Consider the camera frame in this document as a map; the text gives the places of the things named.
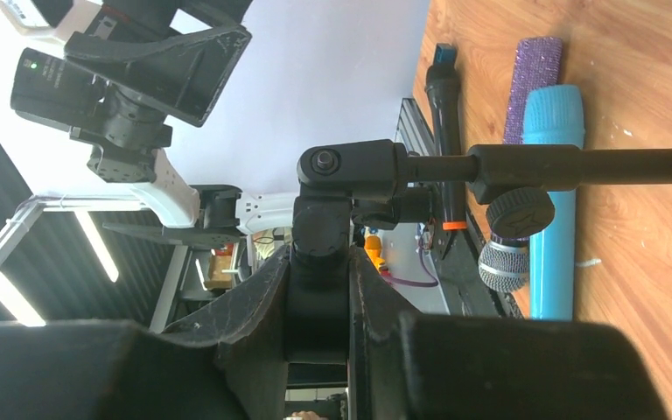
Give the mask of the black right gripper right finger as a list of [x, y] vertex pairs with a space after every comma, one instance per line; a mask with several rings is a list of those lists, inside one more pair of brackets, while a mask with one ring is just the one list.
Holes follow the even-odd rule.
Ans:
[[349, 260], [353, 419], [664, 419], [637, 350], [609, 325], [427, 314], [366, 253]]

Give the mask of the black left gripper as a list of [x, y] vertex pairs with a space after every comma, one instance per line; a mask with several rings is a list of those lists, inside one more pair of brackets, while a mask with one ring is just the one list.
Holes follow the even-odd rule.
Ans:
[[171, 144], [166, 115], [203, 126], [250, 40], [238, 24], [149, 43], [75, 34], [64, 48], [72, 65], [23, 50], [10, 107], [91, 145], [87, 168], [105, 182], [152, 183], [156, 150]]

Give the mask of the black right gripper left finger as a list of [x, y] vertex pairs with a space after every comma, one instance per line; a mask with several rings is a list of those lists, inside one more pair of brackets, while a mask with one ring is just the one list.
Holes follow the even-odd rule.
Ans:
[[280, 248], [153, 333], [132, 321], [0, 323], [0, 419], [279, 419], [288, 365]]

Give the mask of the black tripod clip stand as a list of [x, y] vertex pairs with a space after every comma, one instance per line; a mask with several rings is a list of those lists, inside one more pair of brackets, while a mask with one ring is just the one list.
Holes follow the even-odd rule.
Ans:
[[[409, 184], [469, 185], [490, 206], [491, 170], [502, 160], [500, 144], [473, 146], [464, 156], [412, 157], [389, 140], [346, 143], [306, 151], [297, 173], [293, 245], [284, 328], [289, 361], [341, 364], [348, 360], [352, 321], [349, 286], [349, 218], [355, 200], [402, 197]], [[549, 198], [581, 185], [672, 185], [672, 149], [580, 150], [566, 144], [522, 145]]]

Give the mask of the blue toy microphone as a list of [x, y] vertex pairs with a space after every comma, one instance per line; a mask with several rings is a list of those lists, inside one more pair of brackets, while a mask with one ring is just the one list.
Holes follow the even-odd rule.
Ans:
[[[584, 146], [583, 100], [578, 87], [560, 84], [529, 93], [522, 139], [529, 144]], [[574, 276], [577, 193], [550, 192], [553, 221], [529, 239], [529, 316], [532, 319], [571, 321]]]

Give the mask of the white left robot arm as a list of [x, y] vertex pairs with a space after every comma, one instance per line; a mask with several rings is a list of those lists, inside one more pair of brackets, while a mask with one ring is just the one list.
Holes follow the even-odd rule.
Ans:
[[92, 148], [88, 169], [161, 222], [158, 239], [214, 246], [292, 222], [290, 193], [188, 185], [166, 149], [174, 117], [202, 126], [251, 39], [246, 1], [2, 1], [35, 46], [10, 106]]

